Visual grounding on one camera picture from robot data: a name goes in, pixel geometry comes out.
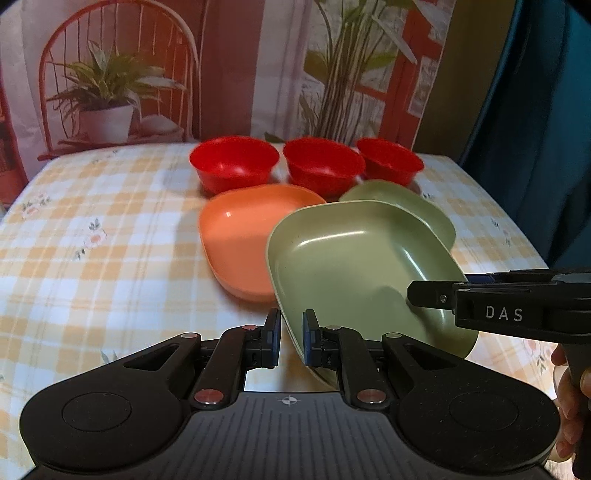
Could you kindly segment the person's right hand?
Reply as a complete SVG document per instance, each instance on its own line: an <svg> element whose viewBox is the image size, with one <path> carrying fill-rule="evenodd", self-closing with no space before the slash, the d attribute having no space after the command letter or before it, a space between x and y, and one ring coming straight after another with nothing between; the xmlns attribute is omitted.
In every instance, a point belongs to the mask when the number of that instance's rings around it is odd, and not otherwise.
<svg viewBox="0 0 591 480"><path fill-rule="evenodd" d="M590 399L590 369L587 368L584 371L579 386L575 387L571 380L570 369L567 368L555 389L561 418L555 457L558 462L561 462L573 455L583 434L583 410L588 406Z"/></svg>

